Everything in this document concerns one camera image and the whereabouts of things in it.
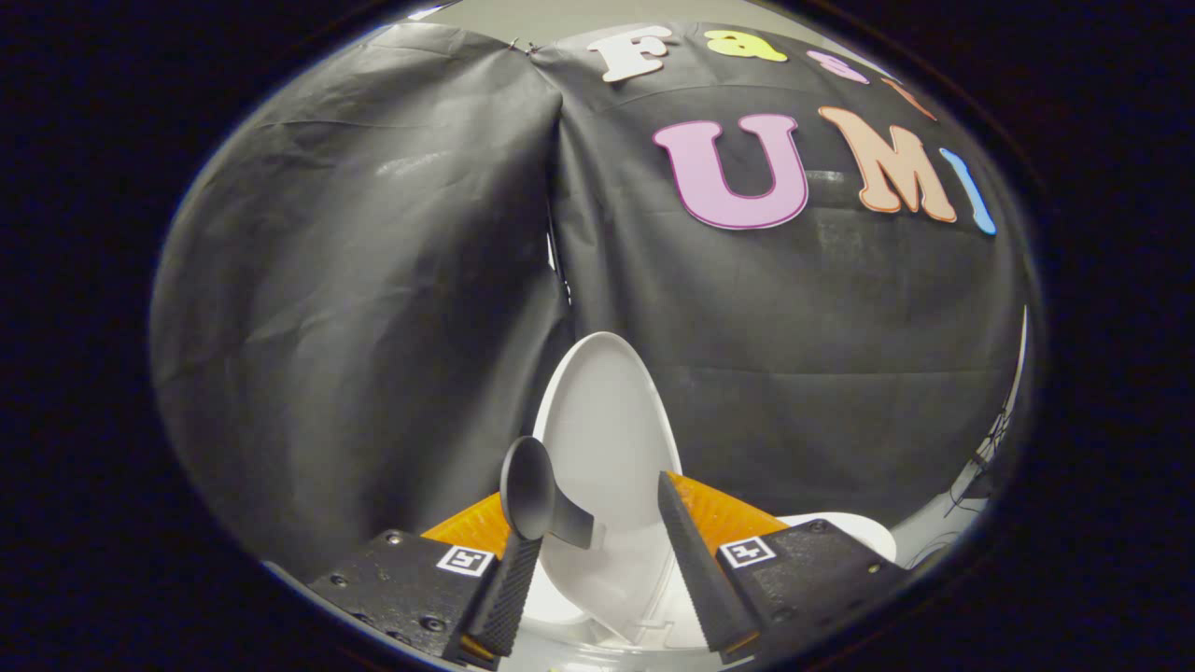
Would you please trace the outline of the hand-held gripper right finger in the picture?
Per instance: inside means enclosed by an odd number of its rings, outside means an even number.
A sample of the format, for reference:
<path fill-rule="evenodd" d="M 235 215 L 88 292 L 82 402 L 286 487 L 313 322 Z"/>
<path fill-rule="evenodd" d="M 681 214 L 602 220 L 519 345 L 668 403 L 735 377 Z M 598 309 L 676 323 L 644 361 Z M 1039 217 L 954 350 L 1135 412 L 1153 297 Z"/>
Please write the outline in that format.
<path fill-rule="evenodd" d="M 823 517 L 788 525 L 663 471 L 660 515 L 709 647 L 723 661 L 789 661 L 883 605 L 907 573 Z"/>

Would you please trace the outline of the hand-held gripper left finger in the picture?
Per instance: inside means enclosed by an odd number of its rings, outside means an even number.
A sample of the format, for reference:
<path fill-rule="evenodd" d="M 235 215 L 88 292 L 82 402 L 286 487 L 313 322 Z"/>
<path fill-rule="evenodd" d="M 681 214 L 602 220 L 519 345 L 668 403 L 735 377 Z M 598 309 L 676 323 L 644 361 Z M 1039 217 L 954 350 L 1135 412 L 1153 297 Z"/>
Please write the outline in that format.
<path fill-rule="evenodd" d="M 423 533 L 385 530 L 308 587 L 428 658 L 497 668 L 513 653 L 539 552 L 495 493 Z"/>

